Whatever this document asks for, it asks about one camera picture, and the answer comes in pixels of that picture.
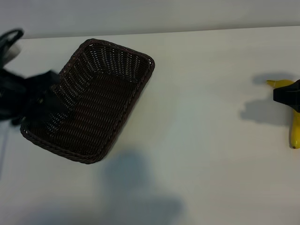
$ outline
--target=basket rim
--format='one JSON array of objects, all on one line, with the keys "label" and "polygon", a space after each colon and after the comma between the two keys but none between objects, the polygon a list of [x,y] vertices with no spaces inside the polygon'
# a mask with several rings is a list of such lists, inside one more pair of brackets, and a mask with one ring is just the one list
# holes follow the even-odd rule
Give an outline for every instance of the basket rim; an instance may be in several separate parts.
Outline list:
[{"label": "basket rim", "polygon": [[64,155],[66,154],[66,155],[69,155],[69,156],[76,156],[76,157],[79,157],[80,159],[90,159],[90,158],[93,158],[93,157],[99,155],[99,153],[101,152],[101,150],[105,149],[107,147],[107,145],[109,144],[109,142],[111,142],[111,144],[113,143],[113,141],[116,139],[116,135],[121,131],[121,128],[122,128],[122,126],[119,129],[117,129],[117,127],[123,122],[123,120],[126,120],[126,116],[127,117],[129,116],[129,115],[126,115],[128,107],[130,105],[132,105],[132,104],[133,105],[135,104],[135,101],[132,101],[132,100],[134,99],[134,96],[136,95],[137,90],[139,90],[141,88],[141,86],[142,86],[145,78],[147,77],[146,75],[148,73],[150,73],[150,76],[151,76],[151,73],[153,72],[153,70],[155,68],[155,62],[154,62],[154,60],[150,56],[148,56],[148,55],[146,55],[144,53],[137,52],[137,51],[135,51],[133,49],[130,49],[130,48],[127,48],[127,47],[123,47],[121,45],[117,45],[117,44],[114,44],[114,43],[109,42],[109,41],[99,40],[99,39],[92,38],[92,39],[88,39],[85,42],[83,42],[79,46],[79,48],[73,53],[73,55],[70,57],[69,61],[63,67],[63,69],[59,72],[59,76],[61,78],[63,78],[64,75],[68,74],[69,70],[73,67],[73,65],[75,64],[75,62],[76,62],[77,58],[79,57],[79,55],[81,55],[81,53],[85,50],[86,47],[88,47],[89,45],[92,45],[92,44],[103,44],[103,45],[107,45],[110,48],[119,49],[119,50],[121,49],[122,51],[125,51],[125,52],[128,52],[128,53],[140,56],[140,57],[142,57],[142,58],[144,58],[144,59],[146,59],[146,60],[148,60],[150,62],[149,65],[148,65],[148,68],[144,72],[144,76],[142,77],[141,81],[137,84],[135,90],[132,92],[131,96],[128,98],[127,102],[125,103],[123,113],[120,115],[120,119],[117,120],[116,123],[114,124],[111,133],[107,136],[107,138],[106,138],[104,144],[102,145],[101,149],[99,149],[97,151],[97,153],[95,153],[95,154],[82,155],[82,154],[79,154],[79,153],[76,153],[76,152],[72,152],[72,151],[70,151],[68,149],[62,148],[62,147],[60,147],[60,146],[58,146],[56,144],[53,144],[51,142],[45,141],[44,139],[42,139],[42,138],[38,137],[37,135],[35,135],[34,133],[32,133],[23,124],[21,124],[21,127],[20,127],[20,131],[21,131],[22,135],[25,138],[26,137],[30,137],[31,139],[36,140],[39,143],[41,143],[41,144],[43,144],[43,145],[45,145],[47,147],[50,147],[53,150],[61,151],[62,153],[64,153]]}]

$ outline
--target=wicker basket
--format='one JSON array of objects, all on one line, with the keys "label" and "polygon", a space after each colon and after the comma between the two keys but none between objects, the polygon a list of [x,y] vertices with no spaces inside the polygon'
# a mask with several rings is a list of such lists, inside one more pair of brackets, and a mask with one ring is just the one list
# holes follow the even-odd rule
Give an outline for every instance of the wicker basket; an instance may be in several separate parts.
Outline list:
[{"label": "wicker basket", "polygon": [[22,135],[70,160],[100,161],[154,67],[143,53],[103,40],[85,41],[60,72],[60,83],[52,86],[67,112],[50,114],[47,122],[22,124]]}]

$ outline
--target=woven texture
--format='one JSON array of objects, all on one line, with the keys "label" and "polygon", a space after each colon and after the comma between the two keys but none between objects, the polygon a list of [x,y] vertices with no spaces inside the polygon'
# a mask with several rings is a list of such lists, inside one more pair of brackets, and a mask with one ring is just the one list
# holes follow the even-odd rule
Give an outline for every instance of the woven texture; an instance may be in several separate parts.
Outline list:
[{"label": "woven texture", "polygon": [[52,90],[67,112],[22,124],[34,144],[73,161],[100,161],[126,122],[155,64],[151,57],[103,40],[80,45]]}]

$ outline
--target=white table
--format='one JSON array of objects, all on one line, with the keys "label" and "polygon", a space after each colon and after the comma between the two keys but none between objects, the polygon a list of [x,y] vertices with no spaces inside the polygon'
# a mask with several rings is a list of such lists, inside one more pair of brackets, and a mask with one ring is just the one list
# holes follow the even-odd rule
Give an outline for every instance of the white table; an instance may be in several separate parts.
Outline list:
[{"label": "white table", "polygon": [[[151,56],[152,78],[93,165],[2,123],[0,224],[298,225],[291,110],[264,81],[300,79],[299,37],[300,27],[94,37]],[[21,40],[7,68],[60,71],[88,38]]]}]

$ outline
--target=yellow banana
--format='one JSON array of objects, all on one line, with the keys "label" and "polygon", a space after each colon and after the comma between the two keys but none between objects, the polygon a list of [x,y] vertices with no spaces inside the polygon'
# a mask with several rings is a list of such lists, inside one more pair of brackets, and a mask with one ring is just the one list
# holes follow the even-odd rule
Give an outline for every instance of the yellow banana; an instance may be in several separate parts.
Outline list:
[{"label": "yellow banana", "polygon": [[[273,88],[281,88],[293,84],[290,80],[272,81],[267,80],[267,84]],[[293,149],[300,148],[300,113],[293,111],[292,131],[291,131],[291,145]]]}]

